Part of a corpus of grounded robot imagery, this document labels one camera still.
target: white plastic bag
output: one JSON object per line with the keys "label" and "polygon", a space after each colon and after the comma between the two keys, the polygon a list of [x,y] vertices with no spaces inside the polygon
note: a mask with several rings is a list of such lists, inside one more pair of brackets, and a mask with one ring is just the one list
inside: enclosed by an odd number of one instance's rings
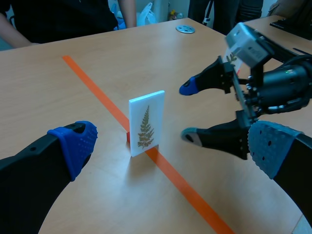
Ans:
{"label": "white plastic bag", "polygon": [[149,4],[146,5],[146,7],[143,9],[141,12],[137,25],[138,26],[143,26],[151,23],[157,23],[156,17],[154,12],[151,10],[153,4],[150,2]]}

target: metal disc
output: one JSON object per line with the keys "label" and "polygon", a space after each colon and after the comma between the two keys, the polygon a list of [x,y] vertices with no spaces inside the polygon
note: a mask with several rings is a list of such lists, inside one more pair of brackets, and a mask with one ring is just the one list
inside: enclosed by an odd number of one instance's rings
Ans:
{"label": "metal disc", "polygon": [[195,32],[195,29],[189,25],[179,25],[175,27],[175,29],[181,33],[194,33]]}

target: floor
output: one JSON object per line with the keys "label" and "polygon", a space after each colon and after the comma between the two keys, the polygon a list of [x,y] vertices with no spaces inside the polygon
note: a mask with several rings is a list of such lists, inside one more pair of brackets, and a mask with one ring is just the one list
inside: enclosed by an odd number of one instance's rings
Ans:
{"label": "floor", "polygon": [[[7,14],[8,17],[10,17],[13,14],[12,9]],[[0,38],[0,51],[8,49],[11,49],[11,46]],[[312,228],[310,227],[304,216],[300,218],[292,234],[312,234]]]}

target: black pants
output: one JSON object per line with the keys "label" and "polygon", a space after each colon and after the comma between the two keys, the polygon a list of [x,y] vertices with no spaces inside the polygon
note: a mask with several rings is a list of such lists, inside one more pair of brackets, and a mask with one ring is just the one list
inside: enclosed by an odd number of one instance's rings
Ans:
{"label": "black pants", "polygon": [[[190,0],[188,17],[202,23],[210,0]],[[261,17],[263,0],[214,0],[213,29],[228,34],[236,23]]]}

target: black shirt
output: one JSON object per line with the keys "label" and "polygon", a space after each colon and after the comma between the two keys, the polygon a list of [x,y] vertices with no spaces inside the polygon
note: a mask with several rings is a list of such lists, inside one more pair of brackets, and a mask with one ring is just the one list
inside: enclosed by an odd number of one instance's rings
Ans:
{"label": "black shirt", "polygon": [[12,5],[16,29],[45,43],[112,31],[117,20],[108,0],[0,0],[0,13]]}

